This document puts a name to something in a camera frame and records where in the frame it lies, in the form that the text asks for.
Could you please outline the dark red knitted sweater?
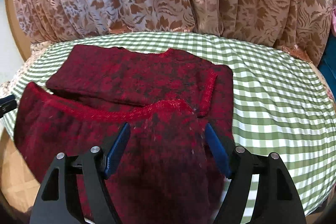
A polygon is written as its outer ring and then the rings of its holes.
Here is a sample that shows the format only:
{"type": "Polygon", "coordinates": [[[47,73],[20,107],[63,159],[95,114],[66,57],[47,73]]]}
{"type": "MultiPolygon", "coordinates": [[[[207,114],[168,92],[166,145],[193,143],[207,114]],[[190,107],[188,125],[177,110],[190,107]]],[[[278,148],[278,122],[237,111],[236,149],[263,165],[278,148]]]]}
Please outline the dark red knitted sweater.
{"type": "Polygon", "coordinates": [[[76,45],[44,88],[29,83],[14,142],[38,181],[59,152],[128,141],[106,187],[123,223],[207,223],[224,178],[205,141],[232,136],[233,73],[182,50],[159,54],[76,45]]]}

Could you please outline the floral rose bedsheet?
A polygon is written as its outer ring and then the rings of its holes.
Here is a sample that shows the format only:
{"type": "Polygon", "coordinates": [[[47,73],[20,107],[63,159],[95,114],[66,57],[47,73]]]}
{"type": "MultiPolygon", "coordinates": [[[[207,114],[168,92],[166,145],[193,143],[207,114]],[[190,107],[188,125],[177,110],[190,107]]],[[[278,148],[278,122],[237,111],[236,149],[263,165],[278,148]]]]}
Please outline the floral rose bedsheet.
{"type": "Polygon", "coordinates": [[[10,81],[1,83],[1,98],[7,97],[11,94],[14,89],[14,85],[27,73],[28,69],[33,65],[33,63],[43,54],[46,49],[55,44],[55,42],[47,41],[40,43],[33,43],[30,46],[31,56],[27,61],[15,72],[13,78],[10,81]]]}

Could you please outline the green white checkered cloth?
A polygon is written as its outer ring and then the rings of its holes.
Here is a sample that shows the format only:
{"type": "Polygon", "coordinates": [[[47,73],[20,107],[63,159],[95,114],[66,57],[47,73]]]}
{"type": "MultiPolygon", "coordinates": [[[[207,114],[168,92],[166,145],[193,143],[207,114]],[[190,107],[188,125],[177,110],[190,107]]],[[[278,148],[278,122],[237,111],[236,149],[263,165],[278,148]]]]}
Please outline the green white checkered cloth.
{"type": "Polygon", "coordinates": [[[20,98],[31,81],[44,86],[77,44],[141,53],[174,48],[229,66],[234,74],[235,140],[253,153],[280,154],[305,214],[315,211],[335,187],[334,101],[311,63],[273,48],[213,35],[135,32],[53,44],[11,94],[20,98]]]}

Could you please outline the blue plastic storage bin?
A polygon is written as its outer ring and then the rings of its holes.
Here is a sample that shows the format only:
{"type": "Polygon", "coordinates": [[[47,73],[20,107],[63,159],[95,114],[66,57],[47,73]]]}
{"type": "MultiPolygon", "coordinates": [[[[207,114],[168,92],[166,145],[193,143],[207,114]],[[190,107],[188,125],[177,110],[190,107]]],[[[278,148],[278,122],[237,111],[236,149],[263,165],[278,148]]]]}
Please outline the blue plastic storage bin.
{"type": "Polygon", "coordinates": [[[336,39],[330,32],[326,48],[318,65],[318,70],[326,79],[334,97],[336,91],[336,39]]]}

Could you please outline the pink cloth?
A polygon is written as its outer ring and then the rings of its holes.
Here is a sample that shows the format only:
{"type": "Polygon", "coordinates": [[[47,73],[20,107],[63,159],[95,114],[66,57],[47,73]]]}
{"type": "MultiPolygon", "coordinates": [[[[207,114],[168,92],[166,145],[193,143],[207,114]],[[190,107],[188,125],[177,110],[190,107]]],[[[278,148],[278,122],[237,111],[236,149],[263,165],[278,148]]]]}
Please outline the pink cloth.
{"type": "Polygon", "coordinates": [[[333,6],[331,14],[331,32],[336,37],[336,5],[333,6]]]}

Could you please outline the wooden bed frame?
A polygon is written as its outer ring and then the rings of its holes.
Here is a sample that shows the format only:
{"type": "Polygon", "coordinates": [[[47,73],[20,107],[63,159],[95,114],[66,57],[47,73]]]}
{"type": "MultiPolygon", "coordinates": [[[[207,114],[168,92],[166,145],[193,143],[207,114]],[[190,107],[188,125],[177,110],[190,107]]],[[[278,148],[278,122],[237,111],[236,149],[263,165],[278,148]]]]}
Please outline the wooden bed frame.
{"type": "Polygon", "coordinates": [[[9,21],[9,27],[12,33],[12,36],[15,41],[15,45],[23,59],[23,61],[27,61],[27,59],[31,56],[31,40],[25,33],[21,30],[19,26],[19,22],[17,19],[17,15],[14,7],[14,0],[5,0],[6,5],[6,13],[7,19],[9,21]]]}

